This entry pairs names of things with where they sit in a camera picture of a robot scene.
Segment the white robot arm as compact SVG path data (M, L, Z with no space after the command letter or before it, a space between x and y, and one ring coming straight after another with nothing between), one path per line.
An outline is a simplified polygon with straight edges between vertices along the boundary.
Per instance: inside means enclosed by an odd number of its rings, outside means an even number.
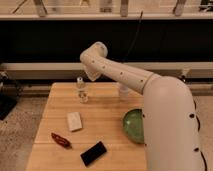
M143 96L143 131L147 171L208 171L201 150L192 93L181 80L107 58L96 42L80 54L89 79L105 75Z

